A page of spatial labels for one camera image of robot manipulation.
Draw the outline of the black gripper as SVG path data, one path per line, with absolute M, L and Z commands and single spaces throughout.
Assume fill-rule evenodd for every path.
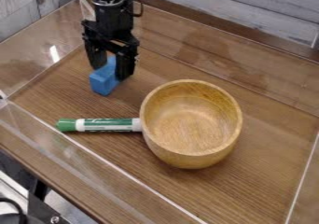
M 106 63 L 106 51 L 116 54 L 116 77 L 133 75 L 140 41 L 132 35 L 134 0 L 91 0 L 94 20 L 82 20 L 85 54 L 93 70 Z

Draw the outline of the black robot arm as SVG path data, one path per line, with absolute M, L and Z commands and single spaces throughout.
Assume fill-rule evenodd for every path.
M 141 0 L 91 0 L 94 21 L 82 20 L 82 40 L 90 67 L 106 63 L 106 52 L 114 54 L 118 80 L 133 75 L 140 41 L 133 36 L 133 19 L 142 15 Z

